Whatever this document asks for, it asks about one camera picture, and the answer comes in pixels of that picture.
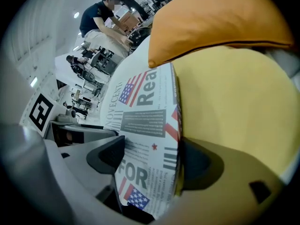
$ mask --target yellow cushion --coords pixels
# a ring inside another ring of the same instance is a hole
[[[214,45],[293,44],[289,27],[271,0],[172,0],[154,17],[149,67]]]
[[[267,56],[225,46],[173,61],[183,135],[244,151],[277,175],[300,145],[300,94]]]

